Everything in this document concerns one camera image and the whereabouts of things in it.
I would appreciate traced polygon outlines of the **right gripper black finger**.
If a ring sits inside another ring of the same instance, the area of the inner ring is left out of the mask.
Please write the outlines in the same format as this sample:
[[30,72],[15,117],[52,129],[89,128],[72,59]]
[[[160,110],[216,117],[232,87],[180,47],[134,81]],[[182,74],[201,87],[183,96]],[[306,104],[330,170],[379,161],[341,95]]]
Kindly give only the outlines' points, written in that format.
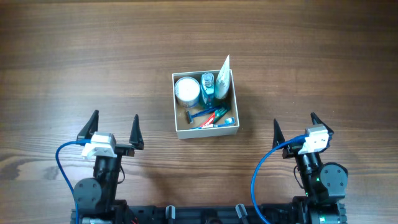
[[285,138],[279,126],[279,123],[276,119],[273,120],[273,127],[274,127],[274,137],[273,137],[272,147],[275,148],[280,144],[284,143]]
[[315,112],[311,112],[310,114],[311,120],[313,124],[322,124],[324,127],[326,127],[328,134],[330,136],[334,135],[334,131],[327,125],[325,124],[316,114]]

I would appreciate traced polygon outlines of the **blue toothbrush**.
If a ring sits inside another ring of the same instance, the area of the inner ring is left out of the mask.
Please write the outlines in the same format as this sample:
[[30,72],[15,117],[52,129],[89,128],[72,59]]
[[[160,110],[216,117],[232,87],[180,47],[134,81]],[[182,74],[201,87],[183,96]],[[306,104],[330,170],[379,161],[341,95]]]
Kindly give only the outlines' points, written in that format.
[[196,127],[193,129],[221,128],[221,127],[225,127],[225,126],[231,126],[233,124],[235,124],[235,119],[232,117],[232,118],[226,119],[223,124],[208,124],[208,125],[205,125],[202,127]]

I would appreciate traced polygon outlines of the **blue disposable razor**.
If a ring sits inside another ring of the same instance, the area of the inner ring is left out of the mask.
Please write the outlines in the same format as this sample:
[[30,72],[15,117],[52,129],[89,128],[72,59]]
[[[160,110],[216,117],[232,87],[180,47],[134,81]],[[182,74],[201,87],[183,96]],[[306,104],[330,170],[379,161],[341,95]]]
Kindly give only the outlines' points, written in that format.
[[198,116],[203,116],[203,115],[215,112],[217,109],[218,109],[218,107],[208,108],[208,109],[205,109],[203,111],[199,111],[199,112],[197,112],[195,114],[192,114],[191,112],[186,111],[187,122],[191,124],[191,123],[193,123],[194,118],[196,118]]

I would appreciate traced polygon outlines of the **green red toothpaste tube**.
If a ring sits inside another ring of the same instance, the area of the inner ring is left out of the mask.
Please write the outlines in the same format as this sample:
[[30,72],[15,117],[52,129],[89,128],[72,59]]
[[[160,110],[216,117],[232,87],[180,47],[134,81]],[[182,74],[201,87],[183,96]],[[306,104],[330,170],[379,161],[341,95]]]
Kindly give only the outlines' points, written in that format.
[[207,118],[201,125],[200,127],[208,126],[210,124],[216,124],[228,111],[230,110],[229,106],[223,106],[210,115],[209,118]]

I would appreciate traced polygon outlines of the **cotton swab jar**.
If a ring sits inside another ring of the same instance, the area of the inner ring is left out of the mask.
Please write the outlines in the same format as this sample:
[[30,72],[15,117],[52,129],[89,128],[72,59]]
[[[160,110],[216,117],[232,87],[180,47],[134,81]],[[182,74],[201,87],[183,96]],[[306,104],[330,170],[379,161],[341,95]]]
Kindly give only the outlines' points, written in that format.
[[200,84],[192,77],[182,77],[174,86],[178,104],[185,108],[192,108],[198,104],[200,92]]

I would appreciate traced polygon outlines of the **white cream tube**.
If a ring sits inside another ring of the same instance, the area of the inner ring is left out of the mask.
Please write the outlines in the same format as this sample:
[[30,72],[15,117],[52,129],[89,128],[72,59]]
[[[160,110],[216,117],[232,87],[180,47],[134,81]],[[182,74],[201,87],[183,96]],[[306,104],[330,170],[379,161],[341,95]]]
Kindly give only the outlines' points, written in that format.
[[215,85],[216,99],[222,100],[226,98],[226,95],[228,94],[229,91],[229,84],[230,84],[230,59],[228,55],[216,79],[216,85]]

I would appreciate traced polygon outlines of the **blue mouthwash bottle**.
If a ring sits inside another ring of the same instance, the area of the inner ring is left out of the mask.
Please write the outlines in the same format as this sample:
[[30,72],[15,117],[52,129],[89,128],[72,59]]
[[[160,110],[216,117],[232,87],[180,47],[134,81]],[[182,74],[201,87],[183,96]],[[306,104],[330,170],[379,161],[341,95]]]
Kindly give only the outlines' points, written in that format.
[[201,76],[201,100],[205,108],[213,106],[214,91],[214,75],[206,72]]

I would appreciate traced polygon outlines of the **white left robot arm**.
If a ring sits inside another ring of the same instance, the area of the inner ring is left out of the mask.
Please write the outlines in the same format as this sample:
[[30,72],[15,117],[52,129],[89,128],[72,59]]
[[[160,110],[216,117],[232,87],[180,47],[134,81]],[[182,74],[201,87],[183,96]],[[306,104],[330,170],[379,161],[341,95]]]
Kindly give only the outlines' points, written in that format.
[[139,127],[139,116],[132,122],[128,144],[118,144],[112,133],[98,131],[99,111],[78,133],[78,141],[84,143],[81,156],[95,158],[93,176],[80,180],[73,188],[77,208],[72,211],[71,223],[137,223],[138,219],[125,200],[116,199],[119,174],[124,173],[122,157],[133,157],[136,150],[143,150],[144,141]]

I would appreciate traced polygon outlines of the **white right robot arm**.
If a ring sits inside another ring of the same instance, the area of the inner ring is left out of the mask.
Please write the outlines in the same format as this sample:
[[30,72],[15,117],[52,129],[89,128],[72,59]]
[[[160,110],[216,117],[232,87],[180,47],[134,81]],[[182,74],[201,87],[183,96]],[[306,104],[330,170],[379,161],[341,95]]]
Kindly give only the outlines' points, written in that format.
[[346,196],[348,170],[335,162],[323,163],[320,154],[330,147],[334,131],[315,113],[313,125],[305,129],[305,141],[282,147],[282,158],[294,158],[301,180],[299,186],[306,196],[295,196],[290,203],[263,205],[264,214],[272,223],[345,224],[346,209],[340,200]]

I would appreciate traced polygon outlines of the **white cardboard box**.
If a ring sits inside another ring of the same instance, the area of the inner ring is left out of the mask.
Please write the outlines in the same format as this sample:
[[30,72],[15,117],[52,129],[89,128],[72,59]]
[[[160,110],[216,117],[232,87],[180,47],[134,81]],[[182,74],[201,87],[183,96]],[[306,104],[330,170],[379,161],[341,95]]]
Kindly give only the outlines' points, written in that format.
[[224,124],[224,121],[228,118],[234,118],[235,123],[225,127],[217,128],[207,128],[207,129],[193,129],[201,125],[210,115],[200,116],[193,119],[193,123],[189,124],[187,119],[186,111],[191,111],[193,114],[203,111],[203,107],[196,105],[193,108],[184,108],[178,102],[178,98],[175,95],[175,84],[177,81],[183,77],[192,77],[200,81],[201,75],[205,71],[196,72],[184,72],[184,73],[173,73],[172,74],[172,88],[173,88],[173,98],[174,98],[174,118],[175,118],[175,131],[179,139],[191,139],[191,138],[205,138],[213,136],[223,136],[223,135],[234,135],[237,133],[240,123],[239,123],[239,113],[238,104],[236,102],[236,91],[234,85],[234,75],[233,70],[230,70],[230,85],[229,92],[226,98],[226,102],[231,108],[218,122],[217,124]]

